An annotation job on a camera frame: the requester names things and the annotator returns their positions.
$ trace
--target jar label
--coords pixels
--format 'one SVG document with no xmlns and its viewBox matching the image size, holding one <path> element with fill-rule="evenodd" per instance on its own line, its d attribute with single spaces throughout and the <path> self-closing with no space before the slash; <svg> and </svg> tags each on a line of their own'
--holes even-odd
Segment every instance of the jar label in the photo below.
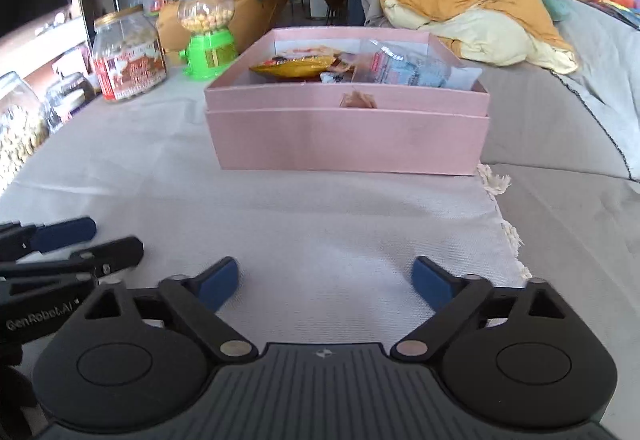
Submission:
<svg viewBox="0 0 640 440">
<path fill-rule="evenodd" d="M 127 48 L 119 54 L 95 60 L 95 71 L 108 101 L 127 99 L 166 78 L 158 40 Z"/>
<path fill-rule="evenodd" d="M 229 64 L 238 57 L 236 45 L 234 43 L 205 50 L 204 55 L 207 59 L 207 66 L 209 66 L 209 68 Z"/>
</svg>

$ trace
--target screw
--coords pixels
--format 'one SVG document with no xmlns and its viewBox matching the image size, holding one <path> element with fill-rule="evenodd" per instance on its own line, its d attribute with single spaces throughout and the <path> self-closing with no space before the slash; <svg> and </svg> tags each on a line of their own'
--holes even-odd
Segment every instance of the screw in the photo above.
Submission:
<svg viewBox="0 0 640 440">
<path fill-rule="evenodd" d="M 327 357 L 331 357 L 334 353 L 329 348 L 323 348 L 322 350 L 318 350 L 316 352 L 316 356 L 321 359 L 326 359 Z"/>
<path fill-rule="evenodd" d="M 244 357 L 250 354 L 252 349 L 247 341 L 227 341 L 220 346 L 220 351 L 227 357 Z"/>
<path fill-rule="evenodd" d="M 396 344 L 396 351 L 405 357 L 418 357 L 428 351 L 428 347 L 422 341 L 402 341 Z"/>
</svg>

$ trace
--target gumball machine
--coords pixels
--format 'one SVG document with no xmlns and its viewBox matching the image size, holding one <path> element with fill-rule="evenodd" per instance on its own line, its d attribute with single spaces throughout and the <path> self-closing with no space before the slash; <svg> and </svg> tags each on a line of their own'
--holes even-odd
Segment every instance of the gumball machine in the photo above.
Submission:
<svg viewBox="0 0 640 440">
<path fill-rule="evenodd" d="M 227 29 L 234 17 L 234 0 L 183 0 L 178 7 L 180 24 L 191 32 L 182 56 L 184 73 L 196 80 L 213 79 L 238 57 L 236 41 Z"/>
</svg>

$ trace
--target blue gripper pad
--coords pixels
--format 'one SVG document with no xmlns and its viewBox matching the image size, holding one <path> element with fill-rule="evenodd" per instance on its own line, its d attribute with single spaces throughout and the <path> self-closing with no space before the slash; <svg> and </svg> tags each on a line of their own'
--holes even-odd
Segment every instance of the blue gripper pad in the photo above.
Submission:
<svg viewBox="0 0 640 440">
<path fill-rule="evenodd" d="M 414 289 L 436 312 L 439 312 L 456 295 L 452 284 L 438 272 L 439 270 L 441 268 L 436 264 L 427 258 L 420 257 L 414 261 L 411 273 Z"/>
<path fill-rule="evenodd" d="M 238 263 L 226 262 L 200 285 L 198 300 L 212 312 L 217 312 L 238 289 Z"/>
<path fill-rule="evenodd" d="M 50 253 L 75 243 L 89 242 L 97 232 L 95 222 L 85 216 L 58 224 L 39 227 L 31 237 L 31 248 L 41 253 Z"/>
</svg>

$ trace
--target table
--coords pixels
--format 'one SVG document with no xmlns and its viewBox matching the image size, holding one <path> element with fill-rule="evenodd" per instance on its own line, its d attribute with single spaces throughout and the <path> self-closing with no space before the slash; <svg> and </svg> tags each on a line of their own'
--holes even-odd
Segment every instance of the table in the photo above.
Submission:
<svg viewBox="0 0 640 440">
<path fill-rule="evenodd" d="M 145 257 L 122 273 L 129 287 L 236 257 L 240 289 L 220 315 L 258 348 L 390 347 L 431 315 L 409 282 L 418 255 L 456 275 L 523 284 L 478 177 L 222 171 L 203 88 L 172 69 L 145 96 L 95 100 L 0 196 L 2 220 L 89 215 L 98 224 L 94 243 L 138 236 Z"/>
</svg>

